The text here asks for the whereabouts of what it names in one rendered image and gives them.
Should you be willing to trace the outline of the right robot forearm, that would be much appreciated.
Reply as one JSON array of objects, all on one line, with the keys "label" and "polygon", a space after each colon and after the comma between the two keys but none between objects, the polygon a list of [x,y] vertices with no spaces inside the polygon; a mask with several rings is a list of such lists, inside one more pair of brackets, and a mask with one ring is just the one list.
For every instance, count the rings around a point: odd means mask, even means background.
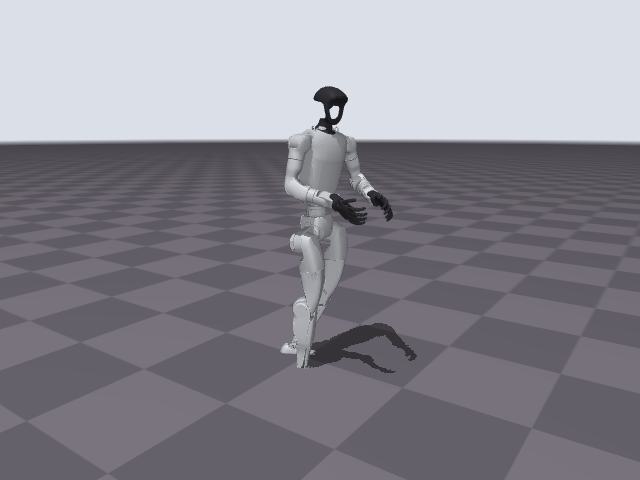
[{"label": "right robot forearm", "polygon": [[286,191],[302,202],[310,202],[323,208],[329,207],[332,209],[333,200],[329,197],[331,195],[329,192],[316,190],[308,185],[303,186],[295,180],[287,182]]}]

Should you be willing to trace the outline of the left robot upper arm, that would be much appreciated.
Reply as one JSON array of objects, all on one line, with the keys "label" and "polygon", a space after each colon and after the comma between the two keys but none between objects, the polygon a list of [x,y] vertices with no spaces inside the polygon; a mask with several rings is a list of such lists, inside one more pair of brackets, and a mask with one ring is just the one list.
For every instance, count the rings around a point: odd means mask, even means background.
[{"label": "left robot upper arm", "polygon": [[350,174],[348,179],[350,187],[356,190],[356,185],[360,180],[364,180],[363,175],[360,172],[360,162],[357,154],[357,143],[353,137],[345,136],[347,139],[347,148],[345,155],[345,165]]}]

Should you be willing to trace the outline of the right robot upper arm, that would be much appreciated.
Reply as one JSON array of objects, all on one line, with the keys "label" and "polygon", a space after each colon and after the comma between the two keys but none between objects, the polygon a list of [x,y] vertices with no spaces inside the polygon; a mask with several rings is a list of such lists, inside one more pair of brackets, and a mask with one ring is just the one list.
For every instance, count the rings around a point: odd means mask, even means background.
[{"label": "right robot upper arm", "polygon": [[285,191],[286,191],[286,184],[290,180],[295,180],[301,185],[303,185],[303,183],[298,180],[298,175],[301,172],[303,167],[305,153],[308,152],[311,148],[312,138],[313,138],[313,135],[310,133],[294,134],[289,138],[288,140],[289,153],[288,153],[288,161],[287,161],[286,175],[285,175],[285,181],[284,181]]}]

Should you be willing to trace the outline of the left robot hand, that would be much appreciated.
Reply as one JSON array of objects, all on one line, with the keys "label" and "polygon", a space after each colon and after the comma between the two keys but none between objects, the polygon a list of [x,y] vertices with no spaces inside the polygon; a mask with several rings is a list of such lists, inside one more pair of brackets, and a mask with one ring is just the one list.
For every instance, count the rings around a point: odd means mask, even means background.
[{"label": "left robot hand", "polygon": [[393,213],[392,213],[391,206],[389,205],[387,199],[384,196],[382,196],[382,194],[380,194],[380,193],[378,193],[378,192],[376,192],[374,190],[369,191],[367,193],[367,195],[370,197],[371,202],[372,202],[372,204],[374,206],[380,206],[381,209],[383,209],[385,211],[384,215],[388,213],[385,216],[385,218],[389,217],[386,221],[387,222],[390,221],[392,219],[392,217],[393,217]]}]

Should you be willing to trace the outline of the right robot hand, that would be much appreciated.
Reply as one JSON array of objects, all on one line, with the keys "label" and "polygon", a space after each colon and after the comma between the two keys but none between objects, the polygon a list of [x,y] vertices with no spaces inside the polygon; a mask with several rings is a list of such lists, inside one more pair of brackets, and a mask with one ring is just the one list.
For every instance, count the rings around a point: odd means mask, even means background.
[{"label": "right robot hand", "polygon": [[[362,225],[365,223],[364,220],[367,219],[366,217],[364,218],[358,218],[358,217],[366,216],[367,213],[361,214],[361,213],[355,213],[355,212],[363,211],[366,209],[366,207],[354,208],[348,204],[350,202],[355,202],[356,201],[355,198],[343,200],[342,197],[340,197],[338,194],[335,194],[335,193],[331,194],[329,197],[333,200],[332,209],[334,211],[338,211],[343,218],[345,218],[346,220],[348,220],[354,225]],[[362,222],[358,222],[358,221],[362,221]]]}]

